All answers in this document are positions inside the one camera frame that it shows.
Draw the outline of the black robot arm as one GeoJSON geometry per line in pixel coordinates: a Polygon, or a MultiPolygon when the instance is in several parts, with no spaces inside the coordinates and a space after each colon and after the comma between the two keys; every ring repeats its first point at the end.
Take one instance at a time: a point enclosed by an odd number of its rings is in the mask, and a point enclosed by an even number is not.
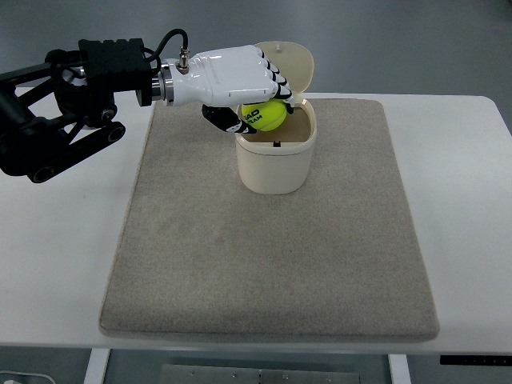
{"type": "Polygon", "coordinates": [[[91,41],[52,50],[44,63],[1,76],[1,170],[41,183],[118,141],[114,95],[152,103],[161,64],[140,38],[91,41]]]}

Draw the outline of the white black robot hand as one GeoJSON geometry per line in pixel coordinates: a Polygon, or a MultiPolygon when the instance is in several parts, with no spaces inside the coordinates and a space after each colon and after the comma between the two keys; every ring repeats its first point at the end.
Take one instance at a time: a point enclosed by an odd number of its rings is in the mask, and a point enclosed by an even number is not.
{"type": "Polygon", "coordinates": [[[235,106],[276,100],[285,115],[294,112],[294,95],[287,79],[264,52],[253,45],[210,50],[189,56],[181,48],[177,59],[158,61],[152,77],[152,99],[171,106],[202,104],[203,117],[218,129],[255,134],[233,110],[235,106]]]}

